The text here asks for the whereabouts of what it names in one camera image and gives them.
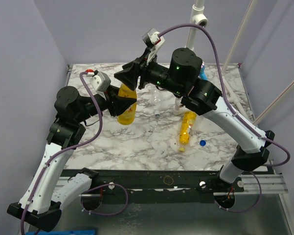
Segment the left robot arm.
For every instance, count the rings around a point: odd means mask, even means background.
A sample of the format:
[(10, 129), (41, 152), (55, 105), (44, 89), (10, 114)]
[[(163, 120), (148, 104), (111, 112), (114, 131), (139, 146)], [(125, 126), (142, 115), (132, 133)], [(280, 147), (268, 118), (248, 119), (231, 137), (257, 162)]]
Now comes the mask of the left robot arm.
[(109, 85), (103, 95), (81, 96), (73, 86), (61, 88), (54, 104), (57, 110), (46, 139), (45, 152), (39, 168), (24, 196), (12, 203), (7, 213), (21, 220), (21, 234), (25, 224), (52, 231), (62, 212), (81, 193), (98, 190), (97, 172), (82, 169), (73, 179), (55, 191), (69, 158), (75, 149), (94, 141), (102, 131), (102, 112), (112, 116), (123, 114), (136, 103), (136, 96), (121, 95), (119, 88)]

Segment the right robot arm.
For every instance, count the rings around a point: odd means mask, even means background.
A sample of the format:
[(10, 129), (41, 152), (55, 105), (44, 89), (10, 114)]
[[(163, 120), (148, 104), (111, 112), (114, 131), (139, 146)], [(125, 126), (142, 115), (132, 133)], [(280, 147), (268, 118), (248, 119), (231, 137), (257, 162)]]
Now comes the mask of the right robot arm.
[(228, 191), (244, 171), (253, 171), (268, 160), (269, 141), (274, 133), (256, 128), (245, 117), (226, 104), (222, 92), (210, 81), (199, 78), (202, 59), (187, 48), (173, 51), (170, 66), (161, 66), (156, 59), (147, 61), (150, 54), (145, 49), (142, 56), (123, 65), (114, 77), (129, 89), (143, 89), (153, 84), (181, 99), (182, 105), (199, 116), (212, 121), (229, 134), (237, 143), (231, 160), (221, 168), (215, 180), (219, 191)]

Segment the small clear bottle white cap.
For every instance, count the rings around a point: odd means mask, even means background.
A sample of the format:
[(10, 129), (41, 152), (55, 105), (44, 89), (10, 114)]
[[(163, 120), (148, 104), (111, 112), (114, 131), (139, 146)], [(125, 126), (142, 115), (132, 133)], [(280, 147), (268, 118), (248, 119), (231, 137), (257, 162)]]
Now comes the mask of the small clear bottle white cap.
[(156, 86), (152, 85), (150, 87), (150, 95), (151, 95), (150, 101), (153, 107), (154, 115), (156, 117), (159, 117), (161, 112), (161, 101), (162, 101), (161, 92)]

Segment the blue bottle cap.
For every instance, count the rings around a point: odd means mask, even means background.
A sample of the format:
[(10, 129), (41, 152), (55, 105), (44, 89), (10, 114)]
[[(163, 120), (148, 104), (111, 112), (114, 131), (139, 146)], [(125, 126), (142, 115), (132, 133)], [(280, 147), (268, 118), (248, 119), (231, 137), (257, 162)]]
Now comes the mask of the blue bottle cap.
[(200, 146), (205, 146), (206, 145), (206, 141), (205, 140), (201, 140), (200, 141)]

